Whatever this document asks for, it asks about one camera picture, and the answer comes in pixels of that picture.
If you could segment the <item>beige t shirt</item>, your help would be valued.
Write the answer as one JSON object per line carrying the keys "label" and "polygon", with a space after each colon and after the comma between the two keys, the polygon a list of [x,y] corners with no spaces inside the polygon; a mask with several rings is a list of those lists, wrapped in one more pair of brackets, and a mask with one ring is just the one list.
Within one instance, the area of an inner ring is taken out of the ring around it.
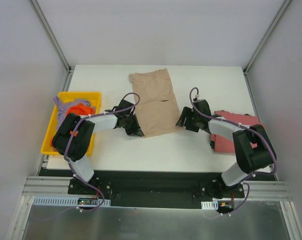
{"label": "beige t shirt", "polygon": [[180,132],[176,126],[180,117],[168,70],[131,73],[132,89],[140,96],[135,114],[145,138]]}

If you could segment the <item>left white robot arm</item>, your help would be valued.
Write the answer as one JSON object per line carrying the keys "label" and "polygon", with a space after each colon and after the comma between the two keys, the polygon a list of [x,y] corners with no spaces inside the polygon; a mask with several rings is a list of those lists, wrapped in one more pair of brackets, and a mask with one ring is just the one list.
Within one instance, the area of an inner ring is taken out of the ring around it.
{"label": "left white robot arm", "polygon": [[144,133],[135,115],[136,104],[125,99],[104,113],[79,115],[69,113],[52,139],[52,145],[66,160],[73,177],[80,181],[85,194],[100,193],[93,180],[94,170],[87,158],[91,137],[98,132],[124,129],[130,137],[143,137]]}

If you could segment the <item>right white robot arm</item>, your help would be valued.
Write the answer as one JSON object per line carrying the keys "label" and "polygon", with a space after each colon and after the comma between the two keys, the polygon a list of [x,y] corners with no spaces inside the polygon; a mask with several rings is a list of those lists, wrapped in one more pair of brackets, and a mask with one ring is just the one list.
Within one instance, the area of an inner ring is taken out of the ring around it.
{"label": "right white robot arm", "polygon": [[246,126],[220,115],[212,115],[206,100],[194,98],[192,106],[183,108],[176,126],[196,133],[202,130],[222,136],[232,141],[235,149],[236,162],[205,187],[209,196],[217,199],[229,196],[238,184],[277,160],[261,124]]}

